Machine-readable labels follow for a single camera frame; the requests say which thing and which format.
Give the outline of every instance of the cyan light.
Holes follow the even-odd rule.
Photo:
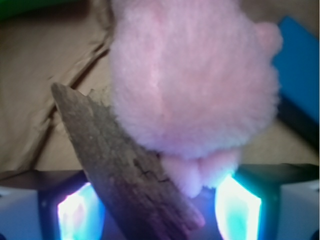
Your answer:
[[[227,176],[215,192],[216,222],[223,239],[256,240],[261,203],[261,198]]]
[[[57,207],[61,240],[101,238],[105,207],[90,183],[68,195]]]

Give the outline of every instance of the blue object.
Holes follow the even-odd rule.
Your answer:
[[[280,93],[319,125],[319,40],[290,17],[279,27],[283,48],[273,63]]]
[[[216,223],[223,239],[258,239],[261,198],[228,176],[215,191]]]
[[[57,213],[61,240],[101,238],[105,207],[90,183],[86,183],[59,203]]]

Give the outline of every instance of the piece of bark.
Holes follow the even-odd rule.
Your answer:
[[[78,160],[128,240],[184,240],[205,224],[157,154],[119,127],[110,106],[61,84],[51,89]]]

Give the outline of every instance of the wooden stick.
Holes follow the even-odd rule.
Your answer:
[[[137,145],[110,106],[61,84],[51,90],[88,179],[128,240],[185,240],[205,224],[157,153]]]

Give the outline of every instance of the driftwood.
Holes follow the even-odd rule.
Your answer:
[[[51,90],[88,179],[128,240],[184,240],[204,225],[159,156],[126,135],[110,106],[60,84]]]

